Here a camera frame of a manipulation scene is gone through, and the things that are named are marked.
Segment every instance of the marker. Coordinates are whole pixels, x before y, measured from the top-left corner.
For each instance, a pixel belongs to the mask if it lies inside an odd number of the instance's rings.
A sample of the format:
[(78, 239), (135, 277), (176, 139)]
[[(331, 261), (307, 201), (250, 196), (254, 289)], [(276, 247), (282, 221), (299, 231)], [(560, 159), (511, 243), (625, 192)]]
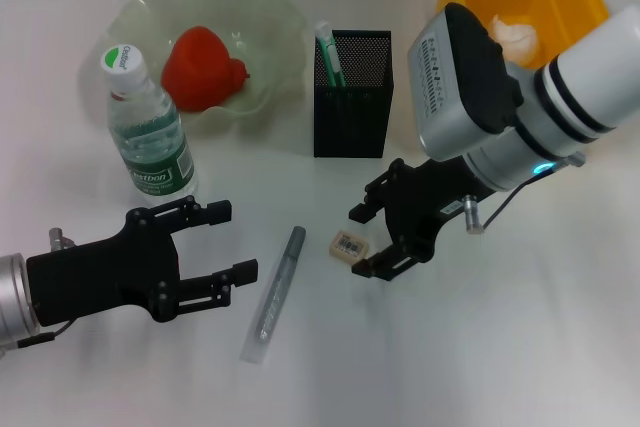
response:
[(316, 38), (320, 42), (320, 52), (327, 69), (327, 77), (329, 86), (346, 87), (342, 67), (340, 67), (340, 59), (338, 58), (338, 50), (336, 49), (336, 40), (333, 38), (331, 25), (326, 20), (322, 20), (316, 24)]

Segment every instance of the eraser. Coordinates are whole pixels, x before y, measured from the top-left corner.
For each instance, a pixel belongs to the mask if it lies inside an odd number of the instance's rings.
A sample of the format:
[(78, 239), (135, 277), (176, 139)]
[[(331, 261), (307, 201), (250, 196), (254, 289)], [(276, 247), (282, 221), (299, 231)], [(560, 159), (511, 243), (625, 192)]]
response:
[(369, 251), (369, 242), (362, 237), (341, 230), (331, 242), (329, 253), (353, 265), (364, 259)]

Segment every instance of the water bottle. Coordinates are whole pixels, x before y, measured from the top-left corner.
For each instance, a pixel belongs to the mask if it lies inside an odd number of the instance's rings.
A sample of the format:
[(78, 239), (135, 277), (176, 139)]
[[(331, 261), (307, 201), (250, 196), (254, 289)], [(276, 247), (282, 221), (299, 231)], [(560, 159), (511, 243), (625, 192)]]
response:
[(140, 50), (117, 45), (100, 64), (111, 90), (109, 130), (136, 188), (152, 205), (193, 194), (197, 179), (180, 116), (149, 78)]

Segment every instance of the green label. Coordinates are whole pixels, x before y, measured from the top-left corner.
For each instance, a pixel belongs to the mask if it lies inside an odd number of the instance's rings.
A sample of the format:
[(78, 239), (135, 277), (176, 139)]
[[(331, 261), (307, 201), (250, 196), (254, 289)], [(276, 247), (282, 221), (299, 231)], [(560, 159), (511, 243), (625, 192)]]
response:
[(168, 195), (179, 191), (193, 177), (193, 160), (186, 139), (175, 153), (160, 162), (139, 164), (124, 159), (138, 190), (148, 195)]

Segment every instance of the pen holder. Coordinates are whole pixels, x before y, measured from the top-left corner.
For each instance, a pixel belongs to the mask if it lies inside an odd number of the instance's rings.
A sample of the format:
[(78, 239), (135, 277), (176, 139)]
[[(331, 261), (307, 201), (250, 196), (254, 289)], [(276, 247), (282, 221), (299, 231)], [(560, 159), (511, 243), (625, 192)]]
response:
[(380, 158), (393, 97), (391, 32), (334, 30), (333, 37), (347, 86), (329, 86), (316, 40), (313, 155)]

